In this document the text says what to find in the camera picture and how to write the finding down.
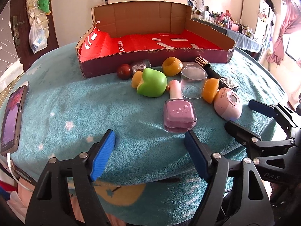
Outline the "pink round speaker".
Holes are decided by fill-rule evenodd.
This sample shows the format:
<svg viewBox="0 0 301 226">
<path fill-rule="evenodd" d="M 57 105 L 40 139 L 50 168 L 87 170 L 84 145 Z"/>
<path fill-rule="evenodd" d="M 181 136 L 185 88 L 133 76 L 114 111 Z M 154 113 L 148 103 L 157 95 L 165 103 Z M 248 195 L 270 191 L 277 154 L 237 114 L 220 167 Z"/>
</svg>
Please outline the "pink round speaker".
<svg viewBox="0 0 301 226">
<path fill-rule="evenodd" d="M 215 112 L 226 121 L 235 121 L 242 114 L 242 102 L 237 93 L 229 88 L 221 88 L 214 99 Z"/>
</svg>

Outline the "pink nail polish bottle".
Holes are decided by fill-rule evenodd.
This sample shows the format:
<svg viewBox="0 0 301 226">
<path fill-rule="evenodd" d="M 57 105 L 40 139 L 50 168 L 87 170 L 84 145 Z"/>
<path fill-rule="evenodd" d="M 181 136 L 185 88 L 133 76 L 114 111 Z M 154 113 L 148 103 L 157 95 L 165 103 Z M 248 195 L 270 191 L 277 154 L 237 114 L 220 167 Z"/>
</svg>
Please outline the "pink nail polish bottle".
<svg viewBox="0 0 301 226">
<path fill-rule="evenodd" d="M 163 123 L 168 132 L 185 133 L 197 123 L 193 103 L 183 99 L 178 80 L 169 82 L 169 99 L 164 103 Z"/>
</svg>

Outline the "black nail polish studded cap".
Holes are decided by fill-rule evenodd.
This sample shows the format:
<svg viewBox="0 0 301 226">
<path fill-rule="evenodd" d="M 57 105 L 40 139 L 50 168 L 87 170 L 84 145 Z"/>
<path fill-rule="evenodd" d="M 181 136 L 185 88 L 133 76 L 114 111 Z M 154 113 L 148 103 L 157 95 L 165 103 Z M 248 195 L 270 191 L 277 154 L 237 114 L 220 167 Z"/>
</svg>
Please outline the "black nail polish studded cap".
<svg viewBox="0 0 301 226">
<path fill-rule="evenodd" d="M 195 59 L 195 63 L 199 64 L 204 71 L 207 73 L 208 78 L 210 79 L 218 79 L 219 80 L 219 89 L 221 88 L 229 88 L 234 92 L 237 92 L 239 89 L 238 83 L 229 76 L 221 76 L 215 70 L 211 68 L 211 63 L 205 58 L 198 56 Z"/>
</svg>

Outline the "orange round lid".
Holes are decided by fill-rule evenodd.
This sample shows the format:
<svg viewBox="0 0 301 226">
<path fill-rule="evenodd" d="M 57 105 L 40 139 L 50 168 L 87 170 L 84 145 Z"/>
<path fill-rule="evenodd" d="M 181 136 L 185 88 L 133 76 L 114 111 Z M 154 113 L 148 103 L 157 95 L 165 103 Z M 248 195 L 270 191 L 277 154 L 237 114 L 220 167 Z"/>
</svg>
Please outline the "orange round lid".
<svg viewBox="0 0 301 226">
<path fill-rule="evenodd" d="M 214 98 L 219 89 L 219 79 L 210 78 L 207 79 L 202 92 L 202 98 L 209 104 L 214 101 Z"/>
</svg>

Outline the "clear glass cup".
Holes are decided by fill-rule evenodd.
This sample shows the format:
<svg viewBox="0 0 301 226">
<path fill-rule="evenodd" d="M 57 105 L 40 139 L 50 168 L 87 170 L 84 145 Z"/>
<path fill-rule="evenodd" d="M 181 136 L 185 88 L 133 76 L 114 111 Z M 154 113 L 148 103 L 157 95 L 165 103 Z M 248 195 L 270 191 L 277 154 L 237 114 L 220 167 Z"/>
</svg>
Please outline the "clear glass cup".
<svg viewBox="0 0 301 226">
<path fill-rule="evenodd" d="M 188 99 L 200 99 L 207 76 L 203 68 L 195 66 L 184 67 L 181 70 L 180 81 L 183 97 Z"/>
</svg>

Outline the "dark red ball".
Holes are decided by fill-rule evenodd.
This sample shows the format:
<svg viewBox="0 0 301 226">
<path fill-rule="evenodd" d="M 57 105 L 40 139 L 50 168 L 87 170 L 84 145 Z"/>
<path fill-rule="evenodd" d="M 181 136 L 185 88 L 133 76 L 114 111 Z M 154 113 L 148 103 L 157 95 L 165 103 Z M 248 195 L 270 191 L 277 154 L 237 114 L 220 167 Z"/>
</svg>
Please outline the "dark red ball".
<svg viewBox="0 0 301 226">
<path fill-rule="evenodd" d="M 131 67 L 128 64 L 122 64 L 122 65 L 120 65 L 118 67 L 116 73 L 117 73 L 117 76 L 121 80 L 128 80 L 132 76 Z"/>
</svg>

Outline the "green frog toy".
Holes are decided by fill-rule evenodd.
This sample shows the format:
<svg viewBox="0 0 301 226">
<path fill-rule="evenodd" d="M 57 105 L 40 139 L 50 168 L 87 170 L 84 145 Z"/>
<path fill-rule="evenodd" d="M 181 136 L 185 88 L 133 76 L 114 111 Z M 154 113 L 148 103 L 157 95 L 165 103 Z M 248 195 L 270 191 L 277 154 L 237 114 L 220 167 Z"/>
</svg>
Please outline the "green frog toy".
<svg viewBox="0 0 301 226">
<path fill-rule="evenodd" d="M 160 97 L 167 87 L 167 77 L 164 73 L 151 68 L 136 71 L 132 77 L 132 88 L 139 95 L 146 97 Z"/>
</svg>

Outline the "orange ring cup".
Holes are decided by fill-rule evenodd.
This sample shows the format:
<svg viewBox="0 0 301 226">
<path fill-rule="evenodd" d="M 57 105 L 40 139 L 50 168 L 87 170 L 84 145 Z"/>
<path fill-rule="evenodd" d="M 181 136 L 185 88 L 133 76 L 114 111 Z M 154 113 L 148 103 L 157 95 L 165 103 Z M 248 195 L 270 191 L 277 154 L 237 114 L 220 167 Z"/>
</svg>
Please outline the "orange ring cup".
<svg viewBox="0 0 301 226">
<path fill-rule="evenodd" d="M 163 73 L 168 77 L 177 75 L 182 68 L 183 63 L 176 57 L 169 57 L 162 64 Z"/>
</svg>

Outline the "glitter jar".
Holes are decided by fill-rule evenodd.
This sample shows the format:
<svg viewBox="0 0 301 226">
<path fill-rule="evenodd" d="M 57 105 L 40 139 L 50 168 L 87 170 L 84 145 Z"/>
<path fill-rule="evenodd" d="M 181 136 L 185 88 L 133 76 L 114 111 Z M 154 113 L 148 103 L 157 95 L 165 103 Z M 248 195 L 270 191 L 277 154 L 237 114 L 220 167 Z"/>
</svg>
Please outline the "glitter jar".
<svg viewBox="0 0 301 226">
<path fill-rule="evenodd" d="M 150 68 L 151 63 L 149 60 L 139 60 L 130 65 L 131 74 L 134 75 L 136 71 L 143 72 L 145 68 Z"/>
</svg>

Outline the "teal star blanket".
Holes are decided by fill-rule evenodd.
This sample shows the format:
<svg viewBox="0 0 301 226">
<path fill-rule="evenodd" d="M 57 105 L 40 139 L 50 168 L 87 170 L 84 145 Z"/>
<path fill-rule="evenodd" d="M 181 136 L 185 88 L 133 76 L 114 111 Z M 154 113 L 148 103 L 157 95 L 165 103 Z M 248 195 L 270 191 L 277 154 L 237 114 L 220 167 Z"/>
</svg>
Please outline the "teal star blanket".
<svg viewBox="0 0 301 226">
<path fill-rule="evenodd" d="M 116 144 L 94 187 L 106 213 L 133 225 L 187 225 L 206 190 L 182 133 L 164 129 L 158 98 L 137 94 L 115 73 L 84 79 L 68 44 L 40 57 L 19 79 L 29 91 L 14 164 L 38 180 L 51 157 L 72 159 L 108 129 Z"/>
</svg>

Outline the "pink curtain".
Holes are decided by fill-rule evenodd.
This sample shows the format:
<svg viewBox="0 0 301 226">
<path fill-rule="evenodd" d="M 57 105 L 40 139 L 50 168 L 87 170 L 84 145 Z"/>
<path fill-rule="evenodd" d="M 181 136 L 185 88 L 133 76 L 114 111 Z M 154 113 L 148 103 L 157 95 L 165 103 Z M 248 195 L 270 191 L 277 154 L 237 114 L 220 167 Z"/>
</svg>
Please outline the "pink curtain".
<svg viewBox="0 0 301 226">
<path fill-rule="evenodd" d="M 286 0 L 286 5 L 286 15 L 281 25 L 279 36 L 273 45 L 273 52 L 266 58 L 268 63 L 281 64 L 285 54 L 283 36 L 300 30 L 300 13 L 293 6 L 291 0 Z"/>
</svg>

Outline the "black smartphone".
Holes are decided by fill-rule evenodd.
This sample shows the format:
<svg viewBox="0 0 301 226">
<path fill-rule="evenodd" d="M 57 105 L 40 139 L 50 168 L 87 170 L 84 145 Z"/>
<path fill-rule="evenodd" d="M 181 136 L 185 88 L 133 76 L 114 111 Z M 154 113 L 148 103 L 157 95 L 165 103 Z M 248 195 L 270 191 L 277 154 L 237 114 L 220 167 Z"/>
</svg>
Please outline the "black smartphone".
<svg viewBox="0 0 301 226">
<path fill-rule="evenodd" d="M 18 149 L 22 113 L 28 92 L 27 82 L 17 88 L 8 98 L 1 130 L 1 155 Z"/>
</svg>

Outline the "white wardrobe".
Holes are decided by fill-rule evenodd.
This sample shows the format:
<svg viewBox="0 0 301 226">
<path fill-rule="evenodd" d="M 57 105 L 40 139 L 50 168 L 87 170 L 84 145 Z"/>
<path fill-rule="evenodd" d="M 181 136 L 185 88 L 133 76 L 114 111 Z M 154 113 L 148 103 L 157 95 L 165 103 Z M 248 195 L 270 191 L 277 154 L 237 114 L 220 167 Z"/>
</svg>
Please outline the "white wardrobe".
<svg viewBox="0 0 301 226">
<path fill-rule="evenodd" d="M 252 30 L 258 44 L 266 44 L 274 33 L 276 15 L 264 0 L 243 0 L 241 22 Z"/>
</svg>

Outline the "cardboard tray red lining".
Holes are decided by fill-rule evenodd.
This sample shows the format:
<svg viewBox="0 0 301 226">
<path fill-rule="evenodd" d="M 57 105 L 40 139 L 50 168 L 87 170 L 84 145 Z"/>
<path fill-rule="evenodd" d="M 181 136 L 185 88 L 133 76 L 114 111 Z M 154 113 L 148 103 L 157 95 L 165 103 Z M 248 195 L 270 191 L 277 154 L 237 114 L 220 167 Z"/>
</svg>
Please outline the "cardboard tray red lining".
<svg viewBox="0 0 301 226">
<path fill-rule="evenodd" d="M 157 67 L 169 57 L 228 63 L 235 41 L 192 19 L 190 6 L 162 1 L 121 2 L 94 7 L 93 26 L 75 48 L 84 78 L 115 73 L 141 60 Z"/>
</svg>

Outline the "beige hanging organizer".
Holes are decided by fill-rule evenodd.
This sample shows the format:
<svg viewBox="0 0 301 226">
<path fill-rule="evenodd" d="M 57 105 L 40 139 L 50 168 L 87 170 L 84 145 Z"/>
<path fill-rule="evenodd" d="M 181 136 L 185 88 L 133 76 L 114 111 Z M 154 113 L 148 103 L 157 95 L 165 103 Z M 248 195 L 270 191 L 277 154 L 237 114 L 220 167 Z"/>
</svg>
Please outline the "beige hanging organizer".
<svg viewBox="0 0 301 226">
<path fill-rule="evenodd" d="M 36 21 L 38 25 L 43 28 L 45 36 L 48 38 L 49 20 L 47 18 L 47 13 L 40 9 L 39 0 L 26 0 L 26 11 L 30 26 L 33 24 L 33 21 Z"/>
</svg>

